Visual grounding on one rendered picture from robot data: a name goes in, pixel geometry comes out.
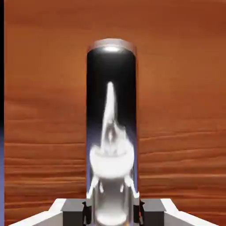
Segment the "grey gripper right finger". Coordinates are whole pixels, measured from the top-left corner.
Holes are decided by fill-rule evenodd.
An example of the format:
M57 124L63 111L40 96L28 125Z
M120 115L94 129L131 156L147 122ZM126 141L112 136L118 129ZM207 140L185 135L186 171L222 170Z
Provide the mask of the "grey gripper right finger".
M133 213L132 226L218 226L178 210L171 199L141 199Z

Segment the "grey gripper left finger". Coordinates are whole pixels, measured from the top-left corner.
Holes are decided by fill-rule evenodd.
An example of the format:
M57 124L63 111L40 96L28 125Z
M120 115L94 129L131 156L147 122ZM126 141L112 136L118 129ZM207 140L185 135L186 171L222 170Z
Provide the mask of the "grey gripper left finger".
M89 226L92 207L86 199L56 199L49 210L9 226Z

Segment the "reddish wooden cabinet door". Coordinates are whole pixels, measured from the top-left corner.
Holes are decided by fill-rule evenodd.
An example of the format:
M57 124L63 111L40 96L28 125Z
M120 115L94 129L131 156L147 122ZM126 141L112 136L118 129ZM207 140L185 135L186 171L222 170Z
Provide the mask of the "reddish wooden cabinet door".
M226 0L4 0L5 220L86 196L86 52L137 48L139 192L226 226Z

